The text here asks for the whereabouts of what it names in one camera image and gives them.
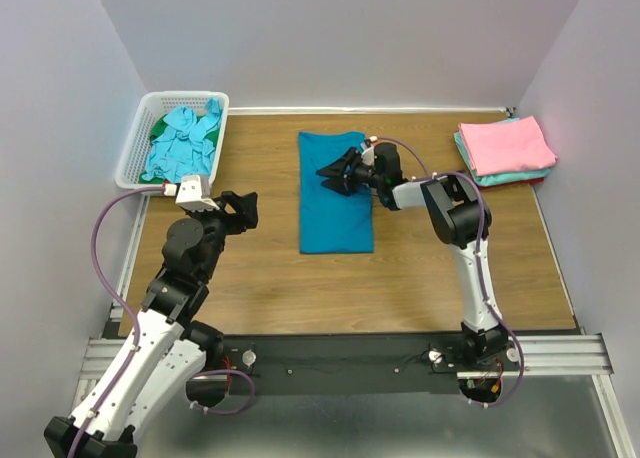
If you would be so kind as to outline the teal blue t-shirt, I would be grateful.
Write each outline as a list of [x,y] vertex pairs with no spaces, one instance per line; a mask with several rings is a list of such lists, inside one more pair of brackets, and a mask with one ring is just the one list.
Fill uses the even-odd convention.
[[351,254],[374,251],[372,197],[367,189],[344,196],[322,185],[317,172],[364,142],[361,132],[322,135],[301,131],[299,146],[299,251]]

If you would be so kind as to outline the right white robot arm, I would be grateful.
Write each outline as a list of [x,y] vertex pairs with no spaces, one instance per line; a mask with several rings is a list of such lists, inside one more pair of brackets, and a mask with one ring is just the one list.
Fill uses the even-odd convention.
[[322,185],[344,196],[374,190],[383,207],[427,210],[437,238],[453,255],[463,297],[460,357],[480,370],[505,351],[509,334],[502,322],[488,263],[491,212],[475,182],[461,172],[408,179],[393,143],[365,142],[321,168]]

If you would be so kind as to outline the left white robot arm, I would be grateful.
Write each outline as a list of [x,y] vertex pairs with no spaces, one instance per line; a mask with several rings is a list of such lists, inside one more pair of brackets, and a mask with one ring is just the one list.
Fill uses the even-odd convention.
[[65,417],[54,417],[44,438],[56,457],[134,457],[151,421],[191,379],[219,377],[228,393],[234,378],[248,386],[247,409],[256,385],[226,359],[223,336],[194,319],[230,235],[258,224],[258,195],[231,191],[188,202],[176,193],[185,218],[173,223],[162,249],[163,263],[147,288],[133,328],[98,383]]

